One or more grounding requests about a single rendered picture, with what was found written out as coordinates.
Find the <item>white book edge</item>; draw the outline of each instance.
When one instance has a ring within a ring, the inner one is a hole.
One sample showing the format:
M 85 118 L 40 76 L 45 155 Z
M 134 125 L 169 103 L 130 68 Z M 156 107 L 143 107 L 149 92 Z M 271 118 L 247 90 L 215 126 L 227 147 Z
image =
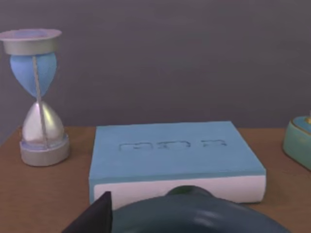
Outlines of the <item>white book edge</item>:
M 94 185 L 94 199 L 111 191 L 113 210 L 130 203 L 166 195 L 182 185 L 201 187 L 215 197 L 236 203 L 261 202 L 266 190 L 266 176 L 237 176 L 188 180 L 103 183 Z

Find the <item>book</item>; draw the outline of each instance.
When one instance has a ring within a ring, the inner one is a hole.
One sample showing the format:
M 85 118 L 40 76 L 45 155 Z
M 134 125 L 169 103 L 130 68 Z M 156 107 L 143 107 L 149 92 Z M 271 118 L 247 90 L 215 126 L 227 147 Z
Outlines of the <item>book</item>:
M 90 203 L 110 191 L 117 209 L 182 185 L 237 203 L 260 202 L 266 169 L 230 121 L 96 128 Z

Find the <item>hourglass base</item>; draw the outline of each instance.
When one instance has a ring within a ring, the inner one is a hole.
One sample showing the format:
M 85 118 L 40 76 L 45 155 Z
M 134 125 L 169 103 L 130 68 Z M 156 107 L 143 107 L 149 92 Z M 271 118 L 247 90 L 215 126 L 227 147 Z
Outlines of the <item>hourglass base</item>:
M 65 135 L 60 143 L 50 145 L 47 149 L 20 142 L 20 152 L 22 161 L 27 165 L 51 166 L 68 158 L 69 138 Z

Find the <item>blue book cover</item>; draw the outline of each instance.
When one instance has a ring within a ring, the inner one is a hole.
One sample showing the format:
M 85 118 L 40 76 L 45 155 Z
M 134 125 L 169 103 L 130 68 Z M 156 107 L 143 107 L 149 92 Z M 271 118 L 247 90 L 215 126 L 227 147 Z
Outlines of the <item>blue book cover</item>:
M 100 126 L 90 184 L 262 176 L 230 121 Z

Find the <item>teal container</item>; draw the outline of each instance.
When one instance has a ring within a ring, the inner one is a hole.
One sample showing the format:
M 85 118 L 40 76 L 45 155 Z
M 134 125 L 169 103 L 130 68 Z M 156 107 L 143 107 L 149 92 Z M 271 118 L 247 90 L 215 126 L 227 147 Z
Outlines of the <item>teal container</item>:
M 311 170 L 311 118 L 299 116 L 290 121 L 283 143 L 284 152 Z

